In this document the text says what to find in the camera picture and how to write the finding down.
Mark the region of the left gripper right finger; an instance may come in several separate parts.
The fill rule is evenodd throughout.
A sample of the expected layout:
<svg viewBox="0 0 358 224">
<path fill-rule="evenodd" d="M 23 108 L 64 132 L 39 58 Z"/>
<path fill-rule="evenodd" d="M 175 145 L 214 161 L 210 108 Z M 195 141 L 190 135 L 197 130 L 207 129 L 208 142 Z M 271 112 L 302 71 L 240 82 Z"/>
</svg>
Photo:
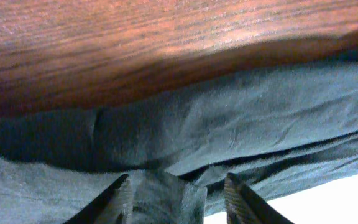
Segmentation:
<svg viewBox="0 0 358 224">
<path fill-rule="evenodd" d="M 293 224 L 233 173 L 224 181 L 224 204 L 228 224 Z"/>
</svg>

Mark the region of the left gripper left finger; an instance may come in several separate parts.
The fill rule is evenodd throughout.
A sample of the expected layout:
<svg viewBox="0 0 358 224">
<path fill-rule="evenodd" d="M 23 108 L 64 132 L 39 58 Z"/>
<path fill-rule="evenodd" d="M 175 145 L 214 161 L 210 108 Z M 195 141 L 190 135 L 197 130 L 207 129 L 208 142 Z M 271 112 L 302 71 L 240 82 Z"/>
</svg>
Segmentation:
<svg viewBox="0 0 358 224">
<path fill-rule="evenodd" d="M 129 175 L 123 174 L 64 224 L 130 224 L 133 202 Z"/>
</svg>

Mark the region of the dark green t-shirt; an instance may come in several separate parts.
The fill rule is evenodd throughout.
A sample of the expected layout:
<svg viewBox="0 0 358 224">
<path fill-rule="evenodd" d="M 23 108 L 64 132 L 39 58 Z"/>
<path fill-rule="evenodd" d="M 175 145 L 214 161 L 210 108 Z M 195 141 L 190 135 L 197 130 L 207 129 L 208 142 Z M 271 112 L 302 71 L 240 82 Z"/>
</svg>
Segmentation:
<svg viewBox="0 0 358 224">
<path fill-rule="evenodd" d="M 267 200 L 358 174 L 358 49 L 117 108 L 0 118 L 0 223 L 64 223 L 128 174 L 133 223 L 201 223 L 237 174 Z"/>
</svg>

